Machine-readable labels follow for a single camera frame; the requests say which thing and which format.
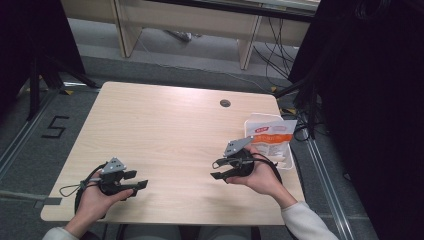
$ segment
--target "hand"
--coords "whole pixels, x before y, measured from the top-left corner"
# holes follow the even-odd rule
[[[254,153],[259,153],[255,147],[248,145],[245,148],[250,151],[255,158],[263,159],[262,156],[254,155]],[[263,162],[256,161],[255,167],[249,176],[229,177],[226,179],[226,182],[246,185],[259,194],[270,195],[278,202],[281,208],[286,208],[297,203],[297,200],[278,181],[271,167]]]
[[[97,172],[93,178],[98,178],[100,174]],[[77,238],[90,228],[90,226],[106,215],[109,208],[119,202],[130,197],[133,194],[132,189],[121,191],[115,195],[107,196],[103,194],[96,183],[89,183],[81,196],[81,201],[75,216],[66,225],[65,230]]]

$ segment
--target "gray sleeve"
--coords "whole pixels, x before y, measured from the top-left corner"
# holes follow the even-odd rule
[[[281,210],[287,228],[300,240],[331,240],[337,237],[328,230],[322,219],[305,202]]]
[[[61,227],[50,229],[46,235],[44,235],[43,240],[78,240],[68,231]]]

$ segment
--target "snack package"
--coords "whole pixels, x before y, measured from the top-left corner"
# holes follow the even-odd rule
[[[245,136],[254,136],[251,144],[259,153],[277,162],[277,168],[291,169],[293,158],[289,142],[297,120],[284,120],[281,116],[252,113],[245,122]]]

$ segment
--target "light wood tabletop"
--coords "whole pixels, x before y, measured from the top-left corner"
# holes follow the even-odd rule
[[[223,107],[221,100],[231,105]],[[282,225],[269,196],[215,180],[212,163],[228,141],[244,137],[251,113],[279,115],[271,95],[107,82],[103,85],[49,197],[78,184],[100,164],[117,157],[137,170],[122,184],[149,180],[136,197],[109,210],[111,223]],[[229,168],[219,168],[222,172]],[[304,200],[296,169],[280,170],[284,185]],[[46,205],[45,221],[68,221],[75,194]]]

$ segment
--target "gray pants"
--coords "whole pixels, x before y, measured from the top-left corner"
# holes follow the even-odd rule
[[[250,227],[204,226],[198,240],[250,240]],[[181,240],[175,225],[128,225],[125,240]]]

